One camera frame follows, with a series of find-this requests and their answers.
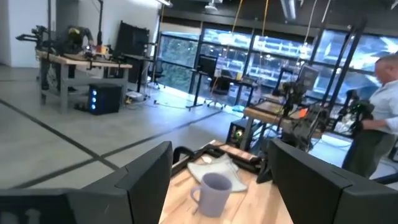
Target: gray pants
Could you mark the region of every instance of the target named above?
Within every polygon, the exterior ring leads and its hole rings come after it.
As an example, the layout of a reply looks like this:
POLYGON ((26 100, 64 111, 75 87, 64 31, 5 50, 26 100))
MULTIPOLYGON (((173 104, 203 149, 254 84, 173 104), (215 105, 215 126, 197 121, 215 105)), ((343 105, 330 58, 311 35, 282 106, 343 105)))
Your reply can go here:
POLYGON ((381 131, 364 130, 354 139, 342 168, 365 178, 376 171, 381 157, 386 155, 396 142, 396 136, 381 131))

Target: mug handle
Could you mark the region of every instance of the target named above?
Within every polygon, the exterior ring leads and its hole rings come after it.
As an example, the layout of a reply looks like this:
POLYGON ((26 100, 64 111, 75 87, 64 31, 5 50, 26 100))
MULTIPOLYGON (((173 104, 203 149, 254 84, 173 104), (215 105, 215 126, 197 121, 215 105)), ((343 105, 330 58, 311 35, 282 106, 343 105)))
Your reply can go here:
POLYGON ((192 198, 192 200, 193 200, 194 202, 196 202, 196 203, 199 203, 199 201, 193 196, 193 194, 194 194, 196 191, 198 191, 198 190, 200 190, 200 186, 194 187, 194 188, 192 188, 192 190, 191 190, 191 198, 192 198))

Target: man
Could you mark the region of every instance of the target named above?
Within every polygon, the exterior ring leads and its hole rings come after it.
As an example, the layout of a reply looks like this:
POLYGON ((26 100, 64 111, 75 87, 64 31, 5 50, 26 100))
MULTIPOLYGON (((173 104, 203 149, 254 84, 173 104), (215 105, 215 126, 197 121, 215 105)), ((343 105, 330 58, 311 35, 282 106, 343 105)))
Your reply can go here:
MULTIPOLYGON (((58 55, 80 53, 83 50, 84 37, 87 37, 89 45, 94 45, 93 36, 89 29, 84 27, 69 26, 61 35, 59 35, 55 39, 55 43, 53 45, 55 53, 58 55)), ((60 91, 61 65, 59 63, 53 63, 53 67, 55 69, 55 76, 57 78, 57 89, 58 91, 60 91)), ((74 78, 76 65, 69 65, 68 67, 68 78, 74 78)), ((47 80, 47 73, 49 68, 50 62, 42 60, 41 79, 43 90, 48 90, 49 88, 49 83, 47 80)), ((75 89, 69 87, 68 91, 75 91, 75 89)))
POLYGON ((362 121, 363 130, 355 137, 343 168, 366 178, 376 171, 381 157, 396 142, 398 133, 398 55, 376 62, 375 74, 382 87, 370 97, 373 120, 362 121))

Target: lavender mug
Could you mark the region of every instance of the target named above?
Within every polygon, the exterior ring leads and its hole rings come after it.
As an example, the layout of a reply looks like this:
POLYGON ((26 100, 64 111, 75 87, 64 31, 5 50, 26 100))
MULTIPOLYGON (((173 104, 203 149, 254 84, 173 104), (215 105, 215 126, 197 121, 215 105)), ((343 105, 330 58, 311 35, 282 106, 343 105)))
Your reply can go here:
POLYGON ((191 190, 191 198, 199 205, 199 212, 204 216, 218 218, 224 211, 226 201, 231 194, 232 183, 225 176, 207 173, 201 184, 191 190), (200 190, 199 200, 193 194, 200 190))

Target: tree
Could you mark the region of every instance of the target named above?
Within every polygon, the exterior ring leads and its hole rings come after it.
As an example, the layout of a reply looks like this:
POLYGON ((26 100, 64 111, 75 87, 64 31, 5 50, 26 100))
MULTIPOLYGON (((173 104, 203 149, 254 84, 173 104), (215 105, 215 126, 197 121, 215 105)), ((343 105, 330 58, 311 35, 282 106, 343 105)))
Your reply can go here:
POLYGON ((189 68, 172 65, 167 62, 193 68, 197 48, 198 43, 195 41, 174 39, 171 37, 162 38, 159 56, 163 61, 166 62, 163 64, 165 77, 161 79, 161 82, 164 85, 185 92, 189 91, 189 86, 193 75, 192 71, 189 68))

